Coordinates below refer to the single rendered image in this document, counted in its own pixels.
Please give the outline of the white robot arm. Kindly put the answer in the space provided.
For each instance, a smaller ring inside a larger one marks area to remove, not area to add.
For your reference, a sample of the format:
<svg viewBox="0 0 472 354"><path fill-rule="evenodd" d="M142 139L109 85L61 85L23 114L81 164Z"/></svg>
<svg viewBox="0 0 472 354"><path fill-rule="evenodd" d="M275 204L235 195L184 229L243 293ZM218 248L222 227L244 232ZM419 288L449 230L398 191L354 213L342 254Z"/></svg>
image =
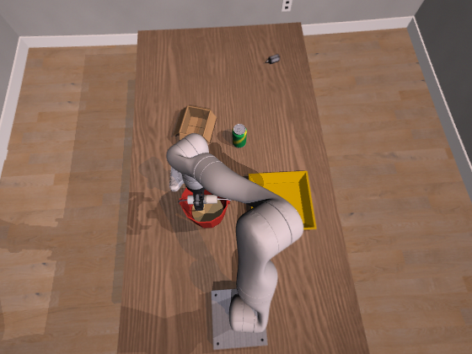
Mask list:
<svg viewBox="0 0 472 354"><path fill-rule="evenodd" d="M235 173L210 154L200 134L182 138L168 149L166 158L171 166L172 191L185 184L253 207L236 224L238 294L230 303L229 323L234 331L264 331L278 279L271 258L302 236L302 218L284 198Z"/></svg>

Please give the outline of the green and yellow drink can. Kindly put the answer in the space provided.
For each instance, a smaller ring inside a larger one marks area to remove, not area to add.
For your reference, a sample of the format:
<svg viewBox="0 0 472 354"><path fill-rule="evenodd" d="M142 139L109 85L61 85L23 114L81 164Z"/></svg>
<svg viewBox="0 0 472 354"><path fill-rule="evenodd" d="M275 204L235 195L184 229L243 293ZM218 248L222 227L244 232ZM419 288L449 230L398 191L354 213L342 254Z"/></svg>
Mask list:
<svg viewBox="0 0 472 354"><path fill-rule="evenodd" d="M247 138L247 129L242 124L237 124L234 126L233 130L233 145L236 148L242 148L246 144Z"/></svg>

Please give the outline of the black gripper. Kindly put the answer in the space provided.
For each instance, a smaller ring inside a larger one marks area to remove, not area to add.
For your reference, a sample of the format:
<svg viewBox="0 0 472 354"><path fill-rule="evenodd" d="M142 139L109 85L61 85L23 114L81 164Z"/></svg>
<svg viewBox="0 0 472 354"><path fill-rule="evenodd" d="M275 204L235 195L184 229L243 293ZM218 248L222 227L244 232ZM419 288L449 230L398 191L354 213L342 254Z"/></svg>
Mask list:
<svg viewBox="0 0 472 354"><path fill-rule="evenodd" d="M196 211L203 211L204 207L204 188L201 188L199 190L192 190L186 186L186 188L193 193L193 205ZM201 196L202 194L202 196Z"/></svg>

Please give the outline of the open brown cardboard box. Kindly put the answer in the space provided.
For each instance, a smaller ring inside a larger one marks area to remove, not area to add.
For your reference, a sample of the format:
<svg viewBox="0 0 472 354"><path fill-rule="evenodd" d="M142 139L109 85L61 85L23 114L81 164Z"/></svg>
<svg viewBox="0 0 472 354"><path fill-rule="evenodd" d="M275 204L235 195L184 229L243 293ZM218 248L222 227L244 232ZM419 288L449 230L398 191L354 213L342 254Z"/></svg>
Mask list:
<svg viewBox="0 0 472 354"><path fill-rule="evenodd" d="M209 118L207 118L209 115ZM189 105L180 112L174 135L180 133L180 140L191 133L200 134L210 143L216 116L208 108ZM206 130L204 130L206 127ZM204 135L203 135L204 132ZM174 136L173 135L173 136Z"/></svg>

